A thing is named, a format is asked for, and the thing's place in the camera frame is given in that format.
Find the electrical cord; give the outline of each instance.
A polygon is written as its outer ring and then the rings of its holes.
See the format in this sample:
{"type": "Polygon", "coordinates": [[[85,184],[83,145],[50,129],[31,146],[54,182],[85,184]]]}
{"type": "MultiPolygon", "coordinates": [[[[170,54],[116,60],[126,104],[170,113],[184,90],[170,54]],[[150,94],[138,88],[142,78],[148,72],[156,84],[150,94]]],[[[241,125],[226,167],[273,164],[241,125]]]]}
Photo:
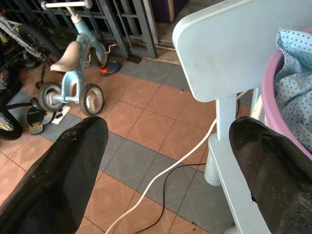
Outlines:
{"type": "Polygon", "coordinates": [[[135,234],[139,234],[142,231],[145,231],[149,228],[151,228],[152,226],[155,226],[160,220],[162,215],[164,214],[165,211],[165,193],[166,193],[166,183],[167,183],[167,179],[169,178],[169,176],[171,175],[172,172],[174,172],[176,169],[181,168],[181,167],[186,167],[186,166],[201,166],[201,165],[206,165],[205,163],[198,163],[198,164],[185,164],[185,165],[181,165],[181,166],[177,166],[175,168],[173,168],[166,176],[165,181],[164,181],[164,185],[163,185],[163,189],[162,189],[162,210],[161,210],[161,214],[159,216],[159,218],[157,219],[156,222],[154,222],[153,224],[151,224],[150,226],[141,229],[140,231],[136,232],[135,234]]]}
{"type": "MultiPolygon", "coordinates": [[[[237,95],[236,99],[240,99],[246,92],[242,92],[240,94],[237,95]]],[[[122,219],[124,218],[126,215],[128,215],[130,212],[132,212],[143,200],[143,198],[145,197],[147,191],[150,189],[151,185],[154,183],[154,181],[156,179],[158,179],[160,176],[162,176],[163,174],[165,174],[167,171],[171,170],[172,168],[174,168],[175,166],[177,166],[179,163],[181,163],[183,160],[185,160],[188,156],[190,156],[193,152],[195,152],[210,136],[214,126],[216,125],[216,118],[214,119],[213,123],[211,124],[209,131],[207,132],[207,134],[205,135],[205,137],[191,150],[189,151],[185,156],[183,156],[182,158],[180,158],[176,163],[174,163],[173,165],[171,165],[170,167],[168,167],[167,169],[165,169],[164,171],[162,171],[161,173],[159,173],[158,175],[156,175],[151,182],[147,185],[146,189],[144,190],[142,196],[140,197],[140,199],[137,201],[137,203],[128,211],[126,211],[124,214],[122,214],[119,218],[117,218],[112,224],[111,226],[107,229],[105,234],[108,234],[112,228],[122,219]]]]}

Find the bicycle wheel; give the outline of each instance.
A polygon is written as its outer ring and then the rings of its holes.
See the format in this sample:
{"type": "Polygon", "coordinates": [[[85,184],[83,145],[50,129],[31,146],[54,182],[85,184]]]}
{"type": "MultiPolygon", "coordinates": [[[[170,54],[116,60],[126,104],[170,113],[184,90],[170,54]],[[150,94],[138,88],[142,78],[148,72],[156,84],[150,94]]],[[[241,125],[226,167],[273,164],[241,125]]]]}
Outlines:
{"type": "Polygon", "coordinates": [[[63,54],[57,48],[55,43],[53,43],[48,37],[46,37],[38,30],[26,24],[22,24],[19,26],[19,34],[27,43],[32,44],[32,46],[38,46],[51,52],[56,60],[59,60],[62,57],[63,54]]]}
{"type": "Polygon", "coordinates": [[[22,128],[14,116],[6,109],[0,109],[0,139],[16,140],[20,138],[22,128]]]}

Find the light blue fabric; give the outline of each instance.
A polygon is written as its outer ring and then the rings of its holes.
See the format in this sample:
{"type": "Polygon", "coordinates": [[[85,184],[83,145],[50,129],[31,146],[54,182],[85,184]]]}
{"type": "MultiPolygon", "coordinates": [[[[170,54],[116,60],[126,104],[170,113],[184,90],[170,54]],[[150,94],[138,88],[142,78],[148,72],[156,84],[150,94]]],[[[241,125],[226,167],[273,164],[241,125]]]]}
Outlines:
{"type": "Polygon", "coordinates": [[[312,34],[283,30],[276,43],[285,59],[274,79],[276,103],[289,129],[312,153],[312,34]]]}

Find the gray floor tile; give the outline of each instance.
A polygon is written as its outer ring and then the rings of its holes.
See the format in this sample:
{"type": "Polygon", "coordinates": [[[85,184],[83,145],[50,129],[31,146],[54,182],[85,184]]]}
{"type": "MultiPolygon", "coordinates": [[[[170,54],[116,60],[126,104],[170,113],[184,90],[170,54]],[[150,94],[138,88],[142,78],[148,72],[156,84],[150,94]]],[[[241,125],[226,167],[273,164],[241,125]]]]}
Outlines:
{"type": "Polygon", "coordinates": [[[146,60],[142,59],[139,64],[131,61],[123,61],[120,72],[129,76],[137,77],[138,72],[144,67],[146,60]]]}
{"type": "Polygon", "coordinates": [[[124,61],[120,72],[136,78],[162,83],[172,67],[172,64],[165,62],[142,60],[139,64],[135,64],[124,61]]]}
{"type": "Polygon", "coordinates": [[[173,65],[165,62],[146,61],[136,77],[156,83],[162,83],[172,70],[173,65]]]}
{"type": "Polygon", "coordinates": [[[190,91],[183,69],[179,65],[173,65],[172,70],[163,82],[169,86],[190,91]]]}
{"type": "Polygon", "coordinates": [[[81,121],[81,118],[67,113],[65,117],[59,124],[50,123],[44,126],[44,131],[41,134],[45,138],[48,138],[51,141],[56,141],[56,139],[67,129],[73,127],[81,121]]]}
{"type": "Polygon", "coordinates": [[[178,214],[211,234],[223,234],[234,223],[222,187],[208,184],[199,171],[178,214]]]}
{"type": "MultiPolygon", "coordinates": [[[[32,98],[31,95],[25,94],[21,91],[19,91],[8,103],[10,104],[17,104],[22,102],[30,102],[30,99],[32,98]]],[[[27,111],[29,110],[30,106],[25,107],[19,107],[10,110],[9,112],[16,118],[16,120],[20,123],[20,125],[25,128],[28,127],[28,123],[26,120],[27,111]]]]}
{"type": "Polygon", "coordinates": [[[108,164],[116,154],[117,150],[121,147],[121,144],[124,142],[124,140],[124,137],[119,136],[113,132],[109,132],[106,149],[102,158],[102,162],[99,166],[102,171],[106,170],[108,164]]]}
{"type": "MultiPolygon", "coordinates": [[[[158,173],[162,172],[176,161],[166,157],[164,155],[158,154],[152,163],[150,169],[148,170],[145,178],[138,191],[140,193],[144,192],[145,188],[149,184],[149,182],[156,176],[158,173]]],[[[154,201],[162,204],[162,189],[165,177],[168,173],[162,175],[158,178],[150,187],[147,192],[147,196],[154,201]]],[[[172,210],[173,212],[177,212],[183,198],[187,192],[188,187],[194,177],[195,169],[192,167],[182,167],[175,170],[171,173],[169,179],[167,180],[166,185],[166,194],[165,194],[165,206],[166,208],[172,210]]]]}
{"type": "Polygon", "coordinates": [[[126,139],[105,172],[137,189],[156,154],[157,152],[126,139]]]}

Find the metal grille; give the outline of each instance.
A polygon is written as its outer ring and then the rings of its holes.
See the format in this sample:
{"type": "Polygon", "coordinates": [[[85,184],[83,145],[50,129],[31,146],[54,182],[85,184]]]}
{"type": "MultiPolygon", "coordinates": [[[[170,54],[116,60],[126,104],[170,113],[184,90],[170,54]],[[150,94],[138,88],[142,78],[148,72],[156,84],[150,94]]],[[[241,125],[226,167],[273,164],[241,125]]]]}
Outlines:
{"type": "MultiPolygon", "coordinates": [[[[66,9],[53,8],[43,11],[40,3],[41,0],[1,0],[0,8],[5,9],[10,20],[31,23],[39,18],[46,27],[54,29],[66,27],[69,31],[75,32],[66,9]]],[[[115,54],[125,57],[129,53],[156,57],[143,0],[93,0],[92,9],[85,7],[75,9],[102,40],[115,40],[118,43],[119,47],[114,50],[115,54]]]]}

